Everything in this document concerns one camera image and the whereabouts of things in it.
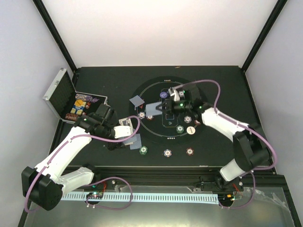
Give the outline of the purple round button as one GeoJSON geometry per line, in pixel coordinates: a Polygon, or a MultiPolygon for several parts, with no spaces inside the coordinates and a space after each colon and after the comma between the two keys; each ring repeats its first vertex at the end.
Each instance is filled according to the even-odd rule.
{"type": "Polygon", "coordinates": [[[167,96],[168,96],[168,94],[166,92],[161,92],[160,93],[161,98],[166,98],[167,96]]]}

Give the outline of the blue playing card deck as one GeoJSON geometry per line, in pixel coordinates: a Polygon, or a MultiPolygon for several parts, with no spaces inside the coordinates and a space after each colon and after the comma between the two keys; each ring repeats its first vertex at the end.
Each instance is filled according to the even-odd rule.
{"type": "Polygon", "coordinates": [[[135,134],[130,139],[124,141],[123,144],[129,146],[130,150],[140,149],[142,147],[141,135],[135,134]]]}

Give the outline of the white round dealer button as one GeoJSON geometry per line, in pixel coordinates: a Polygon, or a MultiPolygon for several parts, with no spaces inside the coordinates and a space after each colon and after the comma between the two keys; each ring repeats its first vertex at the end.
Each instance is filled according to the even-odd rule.
{"type": "Polygon", "coordinates": [[[188,126],[187,129],[186,129],[186,131],[187,131],[187,134],[193,135],[193,134],[195,134],[196,129],[193,126],[188,126]]]}

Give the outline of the green poker chip stack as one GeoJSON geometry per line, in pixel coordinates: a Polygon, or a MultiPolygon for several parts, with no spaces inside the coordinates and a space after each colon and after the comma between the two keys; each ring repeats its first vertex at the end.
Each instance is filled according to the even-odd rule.
{"type": "Polygon", "coordinates": [[[139,153],[140,153],[141,155],[146,155],[147,152],[148,152],[148,148],[147,148],[146,146],[142,146],[142,147],[140,148],[140,150],[139,150],[139,153]]]}

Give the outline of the blue white poker chip stack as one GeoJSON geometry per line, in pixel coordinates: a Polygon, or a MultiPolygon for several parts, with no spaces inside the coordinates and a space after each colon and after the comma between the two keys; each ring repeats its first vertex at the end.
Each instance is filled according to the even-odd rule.
{"type": "Polygon", "coordinates": [[[165,157],[170,157],[172,155],[172,151],[169,150],[169,149],[166,149],[166,150],[163,151],[163,155],[165,157]]]}

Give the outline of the red brown poker chip stack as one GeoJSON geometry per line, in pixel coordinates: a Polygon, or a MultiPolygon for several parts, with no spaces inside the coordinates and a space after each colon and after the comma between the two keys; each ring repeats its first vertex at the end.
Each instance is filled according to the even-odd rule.
{"type": "Polygon", "coordinates": [[[187,150],[186,150],[187,155],[191,156],[191,155],[193,155],[193,153],[194,153],[194,150],[192,148],[187,148],[187,150]]]}

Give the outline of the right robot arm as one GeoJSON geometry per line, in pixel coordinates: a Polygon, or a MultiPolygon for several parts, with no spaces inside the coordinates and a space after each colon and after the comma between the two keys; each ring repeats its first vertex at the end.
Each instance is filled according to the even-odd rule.
{"type": "Polygon", "coordinates": [[[233,143],[234,158],[220,169],[214,180],[220,191],[227,190],[235,178],[255,170],[272,157],[259,125],[250,126],[220,112],[202,98],[197,86],[171,87],[169,95],[169,99],[156,105],[156,110],[165,114],[190,114],[199,123],[217,130],[233,143]]]}

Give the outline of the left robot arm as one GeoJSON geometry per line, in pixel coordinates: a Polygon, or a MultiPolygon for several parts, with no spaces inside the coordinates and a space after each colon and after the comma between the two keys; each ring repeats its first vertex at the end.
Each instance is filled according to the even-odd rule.
{"type": "Polygon", "coordinates": [[[132,116],[120,124],[116,112],[101,104],[95,112],[79,116],[66,138],[54,151],[34,168],[26,167],[21,173],[24,210],[30,213],[32,201],[45,210],[52,210],[61,198],[73,190],[88,185],[96,189],[102,178],[90,166],[63,175],[63,171],[77,154],[93,139],[118,145],[133,137],[138,128],[131,125],[132,116]]]}

